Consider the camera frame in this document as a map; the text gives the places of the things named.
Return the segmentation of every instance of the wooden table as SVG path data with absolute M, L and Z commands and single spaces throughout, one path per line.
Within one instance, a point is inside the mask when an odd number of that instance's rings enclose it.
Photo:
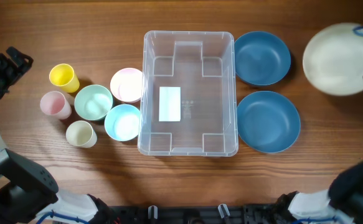
M 0 4 L 0 52 L 15 46 L 35 62 L 0 101 L 0 133 L 10 149 L 45 166 L 61 188 L 108 205 L 268 203 L 295 190 L 326 189 L 363 159 L 363 93 L 327 96 L 309 84 L 302 68 L 315 33 L 338 22 L 363 24 L 363 1 L 10 2 L 34 3 Z M 240 140 L 239 152 L 228 158 L 150 157 L 135 142 L 111 140 L 93 124 L 96 146 L 70 146 L 64 133 L 77 115 L 61 122 L 39 108 L 44 93 L 58 90 L 49 82 L 50 69 L 69 63 L 80 79 L 109 87 L 119 69 L 142 69 L 149 30 L 228 31 L 235 39 L 265 30 L 283 39 L 293 55 L 287 77 L 263 88 L 238 79 L 237 100 L 257 90 L 288 97 L 301 115 L 298 141 L 271 155 Z M 67 99 L 73 103 L 74 95 Z

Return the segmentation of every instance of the light green bowl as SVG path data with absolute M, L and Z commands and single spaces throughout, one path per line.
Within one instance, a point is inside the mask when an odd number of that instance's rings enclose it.
M 98 121 L 112 109 L 111 92 L 101 85 L 89 85 L 80 90 L 75 98 L 76 113 L 83 119 Z

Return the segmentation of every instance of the light blue bowl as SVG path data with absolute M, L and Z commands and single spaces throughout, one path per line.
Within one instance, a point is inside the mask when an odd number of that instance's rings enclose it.
M 269 32 L 249 32 L 235 41 L 235 71 L 244 82 L 271 85 L 280 81 L 290 67 L 288 47 Z
M 106 133 L 117 141 L 129 141 L 138 135 L 140 112 L 132 105 L 118 105 L 105 118 Z
M 298 110 L 285 96 L 273 91 L 246 96 L 237 107 L 237 116 L 239 136 L 260 152 L 282 152 L 300 133 Z

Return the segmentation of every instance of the pink bowl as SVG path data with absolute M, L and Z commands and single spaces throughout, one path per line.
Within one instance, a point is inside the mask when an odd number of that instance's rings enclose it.
M 134 103 L 142 95 L 143 73 L 136 68 L 124 68 L 116 72 L 111 79 L 113 96 L 123 102 Z

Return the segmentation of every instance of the small bowl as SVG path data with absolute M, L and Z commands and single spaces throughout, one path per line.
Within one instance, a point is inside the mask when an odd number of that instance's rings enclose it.
M 116 72 L 111 79 L 113 96 L 123 102 L 134 103 L 141 99 L 143 73 L 136 68 L 124 68 Z
M 238 133 L 259 152 L 282 152 L 300 133 L 300 116 L 293 103 L 273 91 L 257 91 L 237 107 Z
M 117 141 L 129 141 L 138 135 L 140 112 L 132 105 L 118 105 L 105 118 L 106 133 Z
M 235 71 L 244 82 L 271 85 L 280 81 L 290 67 L 288 47 L 269 32 L 249 32 L 235 41 Z
M 83 119 L 103 119 L 113 106 L 111 92 L 101 85 L 89 85 L 80 90 L 75 98 L 76 113 Z

